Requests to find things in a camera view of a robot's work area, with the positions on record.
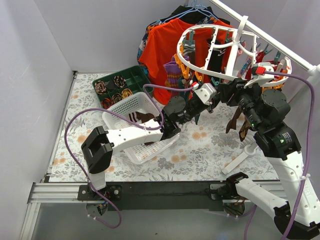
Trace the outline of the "plain dark brown sock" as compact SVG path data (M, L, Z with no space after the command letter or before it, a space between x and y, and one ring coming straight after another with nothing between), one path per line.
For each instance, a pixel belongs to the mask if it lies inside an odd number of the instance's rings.
M236 111L234 112L233 117L231 120L227 123L225 133L228 134L230 130L236 130L237 129L237 121L243 121L244 115L241 112L240 108L238 107Z

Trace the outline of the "white sock clip hanger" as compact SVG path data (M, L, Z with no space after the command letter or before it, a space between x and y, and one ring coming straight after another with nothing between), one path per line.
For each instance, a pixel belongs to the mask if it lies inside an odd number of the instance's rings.
M248 80L246 87L258 83L262 88L273 88L282 86L292 73L292 63L289 57L283 60L271 62L257 62L257 57L261 51L257 51L258 35L245 31L245 26L249 23L248 16L241 18L238 28L226 27L218 24L197 24L187 28L181 35L177 46L174 59L182 71L183 77L189 77L189 71L194 71L198 81L202 82L204 75L217 77L222 80L233 81L235 78L241 78L249 67L256 68L257 77ZM204 66L199 67L187 61L184 58L185 43L187 40L192 41L193 35L198 29L212 30L212 40L205 58ZM222 50L226 61L222 62L223 70L213 71L209 69L212 54L215 50ZM241 69L237 75L233 75L234 66L239 55L247 55L250 61L246 63L244 69Z

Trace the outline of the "brown argyle sock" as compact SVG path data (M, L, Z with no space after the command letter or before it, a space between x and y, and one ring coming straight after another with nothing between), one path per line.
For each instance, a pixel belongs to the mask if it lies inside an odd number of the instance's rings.
M248 131L251 129L251 124L249 123L249 121L246 119L243 123L243 125L241 126L238 135L239 135L239 139L241 142L243 142L248 134Z

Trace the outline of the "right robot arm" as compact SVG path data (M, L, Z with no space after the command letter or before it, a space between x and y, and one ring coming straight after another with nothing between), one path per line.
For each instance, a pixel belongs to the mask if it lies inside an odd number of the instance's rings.
M226 179L222 194L246 198L274 221L283 238L310 240L320 234L320 201L307 177L309 160L301 153L295 132L284 123L290 111L277 89L246 87L240 78L215 86L215 102L237 107L244 114L254 140L276 171L286 198L280 198L239 172Z

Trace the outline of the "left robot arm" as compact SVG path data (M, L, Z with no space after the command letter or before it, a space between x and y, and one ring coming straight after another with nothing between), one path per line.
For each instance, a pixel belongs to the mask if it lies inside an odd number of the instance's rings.
M181 132L181 125L210 108L217 93L215 87L205 83L194 90L189 100L180 96L171 98L160 115L147 122L122 129L94 128L81 146L88 169L89 194L95 200L106 196L105 170L113 154L174 137Z

